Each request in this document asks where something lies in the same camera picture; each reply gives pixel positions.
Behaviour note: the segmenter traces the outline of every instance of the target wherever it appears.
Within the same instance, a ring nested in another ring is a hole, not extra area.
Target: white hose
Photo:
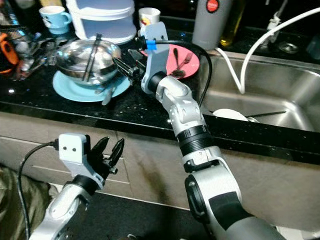
[[[231,75],[232,75],[232,77],[233,77],[233,79],[234,79],[234,82],[235,82],[236,86],[238,87],[240,93],[242,93],[242,92],[241,92],[241,91],[242,91],[241,83],[240,83],[240,81],[239,81],[239,78],[238,78],[238,76],[237,76],[234,68],[232,67],[232,64],[231,64],[231,62],[230,62],[230,59],[229,59],[228,55],[227,55],[221,48],[219,48],[219,47],[217,47],[215,50],[217,50],[217,51],[220,53],[220,55],[225,59],[226,64],[228,65],[229,70],[230,70],[230,72],[231,72]]]
[[[298,16],[295,16],[291,19],[289,19],[288,21],[285,21],[284,23],[281,23],[280,25],[276,26],[275,28],[271,29],[270,31],[268,31],[267,33],[265,33],[264,35],[262,35],[262,37],[259,38],[258,41],[255,42],[255,44],[253,44],[253,46],[250,48],[249,52],[247,53],[247,55],[245,56],[245,59],[243,61],[242,64],[242,68],[241,68],[241,75],[240,75],[240,85],[241,85],[241,93],[244,94],[246,89],[245,89],[245,77],[246,77],[246,70],[247,70],[247,66],[249,63],[249,59],[252,56],[252,54],[254,53],[254,51],[259,47],[260,44],[262,44],[268,37],[272,36],[275,32],[285,28],[286,26],[295,23],[296,21],[299,21],[305,17],[308,17],[310,15],[316,14],[320,12],[320,7],[317,7],[315,9],[312,9],[310,11],[306,11]]]

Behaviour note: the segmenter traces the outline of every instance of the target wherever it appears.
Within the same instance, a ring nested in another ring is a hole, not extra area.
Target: white plate
[[[116,89],[113,92],[112,97],[122,94],[130,86],[130,82],[125,76],[118,77],[115,81]],[[52,85],[56,93],[61,97],[83,103],[103,101],[108,91],[110,91],[110,86],[108,86],[106,90],[100,94],[95,94],[95,90],[98,86],[79,85],[60,71],[57,71],[54,74]]]

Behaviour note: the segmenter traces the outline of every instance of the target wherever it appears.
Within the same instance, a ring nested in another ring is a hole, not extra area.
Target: sink basin
[[[245,55],[228,55],[240,76]],[[240,94],[225,60],[219,55],[211,60],[213,73],[204,110],[233,109],[262,124],[320,132],[320,65],[253,56],[246,71],[245,94]],[[206,80],[204,68],[200,74]]]

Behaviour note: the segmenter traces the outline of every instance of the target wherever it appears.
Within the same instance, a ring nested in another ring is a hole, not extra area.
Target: stainless steel bowl
[[[112,42],[101,40],[94,57],[88,80],[82,80],[95,40],[76,40],[61,47],[56,52],[59,70],[81,85],[100,85],[112,79],[117,73],[113,58],[121,58],[120,48]]]

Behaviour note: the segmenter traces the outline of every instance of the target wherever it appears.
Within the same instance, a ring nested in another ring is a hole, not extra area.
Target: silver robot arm
[[[103,188],[109,174],[117,173],[115,165],[124,148],[124,140],[121,139],[112,149],[111,156],[103,158],[108,137],[102,138],[92,150],[87,135],[65,133],[58,140],[59,158],[70,170],[73,180],[67,182],[50,203],[30,240],[75,239],[92,195]]]
[[[167,39],[162,22],[146,26],[140,35],[150,40]],[[169,114],[184,170],[190,173],[185,188],[192,215],[207,225],[218,240],[285,240],[266,221],[242,207],[237,181],[219,147],[214,145],[190,88],[166,74],[169,46],[162,44],[146,52],[146,74],[141,86],[147,94],[154,93]],[[154,66],[156,71],[148,71]]]

